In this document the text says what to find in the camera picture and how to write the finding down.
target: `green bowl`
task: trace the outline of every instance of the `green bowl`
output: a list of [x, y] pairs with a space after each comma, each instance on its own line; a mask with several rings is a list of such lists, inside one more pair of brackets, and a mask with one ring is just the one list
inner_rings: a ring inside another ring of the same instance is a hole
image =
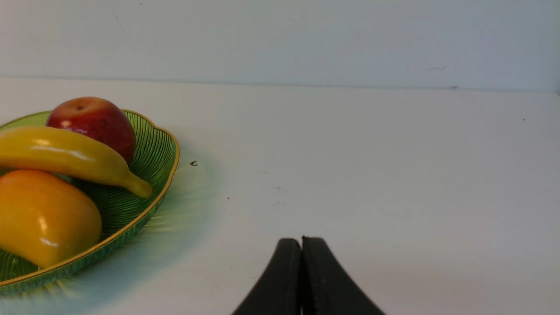
[[[91, 265], [128, 241], [154, 215], [179, 163], [179, 144], [171, 133], [157, 128], [148, 118], [130, 110], [123, 112], [136, 133], [137, 148], [130, 170], [152, 185], [152, 198], [144, 200], [119, 187], [68, 178], [97, 204], [103, 225], [101, 242], [42, 270], [29, 261], [0, 250], [0, 296], [46, 285]], [[44, 126], [49, 114], [41, 112], [15, 119], [0, 126], [0, 132], [17, 126]]]

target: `orange mango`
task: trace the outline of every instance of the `orange mango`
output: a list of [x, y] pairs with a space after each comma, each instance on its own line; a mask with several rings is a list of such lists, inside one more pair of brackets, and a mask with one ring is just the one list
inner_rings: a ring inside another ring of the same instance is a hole
[[99, 211], [78, 188], [39, 170], [0, 177], [0, 249], [47, 268], [100, 237]]

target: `gold rim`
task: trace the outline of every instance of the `gold rim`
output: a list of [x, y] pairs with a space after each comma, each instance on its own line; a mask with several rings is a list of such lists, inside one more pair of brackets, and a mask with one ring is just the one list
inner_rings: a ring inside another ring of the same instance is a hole
[[[111, 235], [110, 237], [104, 239], [101, 243], [98, 243], [97, 245], [95, 245], [95, 246], [91, 247], [90, 249], [86, 250], [85, 252], [82, 252], [81, 254], [76, 255], [76, 256], [74, 256], [74, 257], [72, 257], [72, 258], [69, 258], [69, 259], [67, 259], [67, 260], [65, 260], [65, 261], [63, 261], [63, 262], [60, 262], [60, 263], [58, 263], [58, 264], [56, 264], [56, 265], [54, 265], [54, 266], [50, 266], [50, 267], [48, 267], [48, 268], [45, 268], [45, 269], [41, 269], [41, 270], [39, 270], [39, 271], [32, 272], [32, 273], [27, 274], [27, 275], [25, 275], [25, 276], [21, 276], [21, 277], [17, 277], [17, 278], [14, 278], [14, 279], [2, 281], [2, 282], [0, 282], [0, 288], [3, 287], [3, 286], [7, 286], [7, 285], [11, 285], [11, 284], [20, 282], [20, 281], [25, 281], [25, 280], [28, 280], [28, 279], [31, 279], [31, 278], [38, 277], [38, 276], [40, 276], [40, 275], [42, 275], [42, 274], [46, 274], [46, 273], [51, 272], [51, 271], [53, 271], [53, 270], [55, 270], [55, 269], [64, 267], [64, 266], [66, 266], [66, 265], [69, 265], [69, 264], [71, 264], [71, 263], [73, 263], [73, 262], [76, 262], [76, 261], [78, 261], [78, 260], [80, 260], [80, 259], [82, 259], [82, 258], [88, 256], [88, 255], [91, 254], [92, 252], [94, 252], [94, 251], [100, 249], [101, 247], [103, 247], [103, 246], [109, 244], [109, 243], [112, 242], [114, 239], [116, 239], [117, 237], [121, 236], [121, 235], [124, 234], [127, 230], [129, 230], [130, 228], [132, 228], [133, 226], [135, 226], [135, 224], [138, 223], [140, 220], [142, 220], [142, 218], [144, 218], [148, 213], [150, 213], [150, 211], [156, 206], [156, 204], [164, 197], [165, 193], [166, 193], [167, 190], [169, 189], [169, 186], [171, 185], [171, 182], [173, 181], [173, 176], [175, 175], [175, 171], [177, 170], [177, 166], [179, 165], [179, 156], [180, 156], [179, 142], [177, 142], [177, 139], [175, 138], [175, 136], [174, 136], [171, 132], [169, 132], [169, 131], [167, 131], [167, 130], [165, 130], [165, 129], [163, 129], [163, 128], [160, 128], [160, 127], [158, 127], [158, 126], [156, 126], [156, 125], [155, 125], [149, 118], [147, 118], [146, 116], [144, 116], [144, 115], [142, 115], [142, 114], [140, 114], [140, 113], [137, 113], [137, 112], [135, 112], [135, 111], [133, 111], [133, 110], [129, 110], [129, 109], [123, 109], [122, 111], [128, 112], [128, 113], [132, 113], [132, 114], [135, 114], [135, 115], [138, 115], [138, 116], [142, 117], [142, 118], [145, 119], [153, 128], [155, 128], [155, 129], [157, 129], [157, 130], [161, 130], [161, 131], [165, 132], [167, 135], [169, 135], [169, 136], [171, 137], [171, 139], [173, 140], [173, 143], [175, 144], [175, 147], [176, 147], [175, 161], [173, 162], [173, 167], [171, 168], [171, 172], [169, 173], [169, 178], [167, 179], [167, 182], [165, 183], [165, 186], [164, 186], [164, 188], [162, 189], [162, 191], [160, 192], [160, 194], [157, 196], [156, 199], [153, 200], [153, 202], [152, 202], [144, 211], [142, 211], [141, 214], [139, 214], [139, 215], [136, 217], [136, 219], [132, 220], [129, 224], [127, 224], [125, 227], [123, 227], [123, 228], [121, 228], [120, 230], [118, 230], [116, 233], [114, 233], [114, 234]], [[31, 116], [35, 116], [35, 115], [41, 115], [41, 114], [50, 113], [50, 112], [51, 112], [51, 110], [46, 110], [46, 111], [44, 111], [44, 112], [38, 112], [38, 113], [34, 113], [34, 114], [25, 115], [25, 116], [16, 118], [16, 119], [14, 119], [14, 120], [12, 120], [12, 121], [9, 121], [9, 122], [7, 122], [7, 123], [1, 125], [0, 128], [3, 128], [3, 127], [5, 127], [6, 125], [9, 125], [9, 124], [11, 124], [11, 123], [17, 122], [17, 121], [22, 120], [22, 119], [25, 119], [25, 118], [27, 118], [27, 117], [31, 117]]]

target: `white tabletop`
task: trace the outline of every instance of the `white tabletop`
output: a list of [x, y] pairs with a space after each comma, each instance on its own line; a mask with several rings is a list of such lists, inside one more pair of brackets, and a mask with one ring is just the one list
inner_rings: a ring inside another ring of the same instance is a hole
[[1, 79], [0, 122], [84, 95], [172, 132], [174, 184], [124, 248], [2, 315], [230, 314], [304, 234], [388, 315], [560, 312], [556, 94]]

